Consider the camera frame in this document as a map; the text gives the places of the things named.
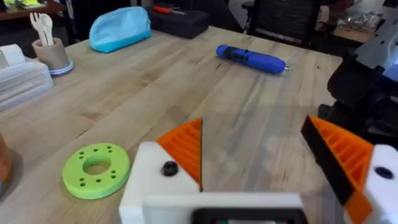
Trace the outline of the white orange left gripper left finger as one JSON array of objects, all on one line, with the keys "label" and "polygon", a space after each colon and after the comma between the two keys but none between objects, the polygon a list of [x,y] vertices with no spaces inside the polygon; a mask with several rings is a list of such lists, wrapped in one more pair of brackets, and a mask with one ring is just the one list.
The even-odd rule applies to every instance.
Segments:
[{"label": "white orange left gripper left finger", "polygon": [[139,145],[119,204],[122,223],[144,223],[146,195],[203,191],[203,119],[183,123]]}]

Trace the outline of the white orange left gripper right finger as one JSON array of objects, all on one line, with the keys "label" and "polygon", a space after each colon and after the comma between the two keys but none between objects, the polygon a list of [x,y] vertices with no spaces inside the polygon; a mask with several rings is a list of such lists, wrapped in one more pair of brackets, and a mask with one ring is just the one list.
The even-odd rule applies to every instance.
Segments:
[{"label": "white orange left gripper right finger", "polygon": [[397,149],[308,115],[301,134],[344,208],[346,223],[397,224]]}]

